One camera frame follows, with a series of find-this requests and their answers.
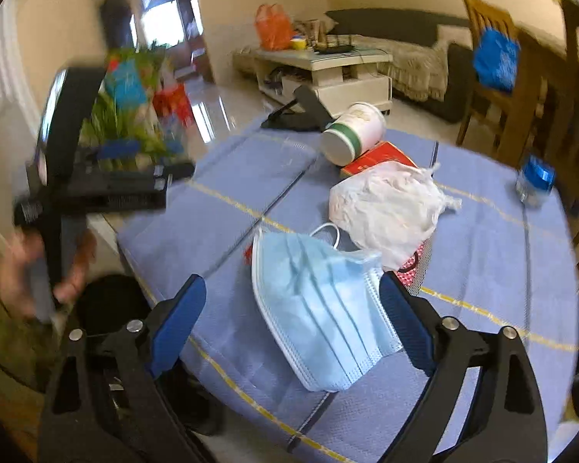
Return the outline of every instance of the blue tablecloth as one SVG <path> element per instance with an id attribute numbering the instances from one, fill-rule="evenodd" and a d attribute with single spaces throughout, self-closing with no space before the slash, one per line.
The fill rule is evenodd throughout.
<path id="1" fill-rule="evenodd" d="M 388 131 L 386 139 L 422 167 L 433 141 Z M 306 391 L 256 306 L 243 253 L 256 223 L 308 233 L 327 220 L 339 170 L 317 151 L 318 134 L 247 130 L 198 164 L 195 179 L 170 190 L 163 213 L 141 214 L 119 234 L 136 274 L 156 300 L 174 296 L 188 276 L 204 276 L 207 303 L 181 355 L 230 408 L 308 462 L 374 463 L 392 442 L 427 381 L 401 351 L 340 392 L 309 430 L 324 399 Z M 510 168 L 440 145 L 435 179 L 463 198 L 440 217 L 422 287 L 440 315 L 469 329 L 514 325 L 523 336 L 542 395 L 549 434 L 565 405 L 576 361 L 579 306 L 574 253 L 556 192 L 528 211 Z M 343 235 L 340 248 L 354 250 Z M 470 370 L 439 450 L 454 445 L 476 384 Z"/>

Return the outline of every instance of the green band on cup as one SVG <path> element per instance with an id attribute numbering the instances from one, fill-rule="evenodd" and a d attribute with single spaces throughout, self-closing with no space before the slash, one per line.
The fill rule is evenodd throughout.
<path id="1" fill-rule="evenodd" d="M 350 141 L 352 148 L 354 149 L 355 159 L 362 155 L 362 143 L 356 133 L 347 125 L 343 125 L 343 123 L 333 123 L 330 127 L 328 127 L 328 130 L 339 132 Z"/>

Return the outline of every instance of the blue surgical mask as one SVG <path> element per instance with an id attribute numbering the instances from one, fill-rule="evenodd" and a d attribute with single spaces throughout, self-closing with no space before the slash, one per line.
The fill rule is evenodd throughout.
<path id="1" fill-rule="evenodd" d="M 257 304 L 310 391 L 345 390 L 402 348 L 380 302 L 381 255 L 335 247 L 262 229 L 253 243 Z"/>

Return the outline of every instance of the metal screw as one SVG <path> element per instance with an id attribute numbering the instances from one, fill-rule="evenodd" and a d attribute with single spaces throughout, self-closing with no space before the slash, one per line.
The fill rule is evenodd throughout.
<path id="1" fill-rule="evenodd" d="M 127 331 L 130 333 L 138 333 L 144 328 L 144 323 L 141 320 L 131 320 L 127 324 Z"/>
<path id="2" fill-rule="evenodd" d="M 513 327 L 506 326 L 502 332 L 509 340 L 513 340 L 517 337 L 517 331 Z"/>
<path id="3" fill-rule="evenodd" d="M 69 333 L 68 339 L 70 339 L 71 341 L 79 341 L 83 335 L 84 331 L 82 331 L 81 329 L 73 329 Z"/>
<path id="4" fill-rule="evenodd" d="M 459 321 L 454 317 L 445 317 L 442 319 L 442 325 L 449 331 L 455 331 L 459 328 Z"/>

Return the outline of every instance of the jar with blue lid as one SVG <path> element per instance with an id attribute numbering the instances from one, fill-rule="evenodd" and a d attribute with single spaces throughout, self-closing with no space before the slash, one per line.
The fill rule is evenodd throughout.
<path id="1" fill-rule="evenodd" d="M 549 197 L 555 179 L 554 168 L 532 155 L 519 171 L 515 190 L 525 205 L 540 207 Z"/>

